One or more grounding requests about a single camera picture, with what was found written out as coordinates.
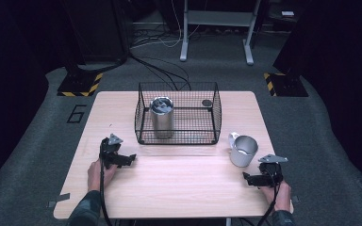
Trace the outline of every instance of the black wire cage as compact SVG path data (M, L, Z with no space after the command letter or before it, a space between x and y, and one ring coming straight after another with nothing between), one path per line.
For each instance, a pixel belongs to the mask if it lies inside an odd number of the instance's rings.
M154 125L151 105L157 98L172 101L169 129ZM216 144L221 128L222 104L217 83L140 83L135 112L139 144Z

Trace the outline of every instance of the silver canister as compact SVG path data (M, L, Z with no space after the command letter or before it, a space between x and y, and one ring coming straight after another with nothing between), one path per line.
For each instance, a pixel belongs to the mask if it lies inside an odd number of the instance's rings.
M150 105L156 138L170 138L174 133L173 101L169 97L156 97Z

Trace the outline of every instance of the sleeve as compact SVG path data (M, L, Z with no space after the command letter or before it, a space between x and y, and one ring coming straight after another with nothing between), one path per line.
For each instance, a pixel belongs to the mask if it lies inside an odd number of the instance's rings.
M272 214L273 226L295 226L293 215L285 210L278 210Z
M67 226L96 226L101 214L100 192L88 192L70 215Z

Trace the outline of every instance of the person's hand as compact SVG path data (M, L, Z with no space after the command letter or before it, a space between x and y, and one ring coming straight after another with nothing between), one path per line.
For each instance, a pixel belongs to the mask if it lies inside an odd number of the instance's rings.
M105 171L105 180L104 187L108 185L108 183L113 179L114 172L117 169L117 165L111 165L109 169L104 167ZM101 160L98 159L95 162L90 164L90 168L88 169L88 191L92 190L100 190L100 182L101 182Z
M290 212L290 191L291 188L287 182L282 181L280 183L277 198L275 200L274 210L285 210ZM267 202L270 204L274 200L274 187L261 186L260 190L266 196Z

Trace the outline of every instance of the yellow and black hazard stripe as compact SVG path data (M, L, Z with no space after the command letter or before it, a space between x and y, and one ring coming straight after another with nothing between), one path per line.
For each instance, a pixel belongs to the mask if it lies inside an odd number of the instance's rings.
M267 88L269 89L271 96L277 96L277 93L272 84L271 75L284 75L283 73L264 73L264 79L266 79Z
M92 96L95 93L96 89L98 89L99 82L101 81L103 74L99 73L96 75L95 80L93 81L92 86L89 91L85 92L71 92L71 91L58 91L58 96Z

